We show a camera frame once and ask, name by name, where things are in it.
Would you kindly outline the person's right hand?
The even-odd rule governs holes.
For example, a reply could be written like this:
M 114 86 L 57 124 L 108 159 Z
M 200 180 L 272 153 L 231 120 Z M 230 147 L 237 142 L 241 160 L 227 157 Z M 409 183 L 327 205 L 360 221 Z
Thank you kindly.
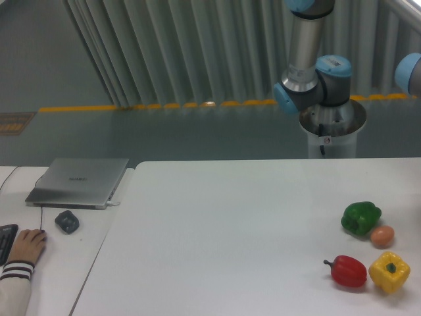
M 20 232 L 14 241 L 7 263 L 19 261 L 35 265 L 46 246 L 46 241 L 42 243 L 38 241 L 40 233 L 40 229 Z

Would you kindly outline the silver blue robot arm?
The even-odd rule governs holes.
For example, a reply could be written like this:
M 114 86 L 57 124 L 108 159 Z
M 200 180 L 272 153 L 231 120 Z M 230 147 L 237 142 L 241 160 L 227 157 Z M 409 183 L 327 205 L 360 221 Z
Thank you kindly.
M 352 93 L 420 97 L 419 1 L 287 1 L 287 67 L 274 85 L 285 113 L 346 104 Z

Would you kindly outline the striped cuff white sleeve forearm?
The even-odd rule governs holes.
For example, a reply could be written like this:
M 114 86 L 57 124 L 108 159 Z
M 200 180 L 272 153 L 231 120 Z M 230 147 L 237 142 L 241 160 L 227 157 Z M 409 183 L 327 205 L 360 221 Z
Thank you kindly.
M 31 296 L 34 264 L 9 261 L 1 273 L 1 315 L 25 315 Z

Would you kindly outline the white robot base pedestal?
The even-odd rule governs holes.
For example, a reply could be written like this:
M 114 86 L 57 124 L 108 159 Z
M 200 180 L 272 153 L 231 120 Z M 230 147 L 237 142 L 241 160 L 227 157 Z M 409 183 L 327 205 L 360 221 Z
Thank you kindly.
M 310 159 L 355 158 L 358 133 L 366 123 L 365 108 L 352 99 L 337 107 L 315 105 L 299 113 Z

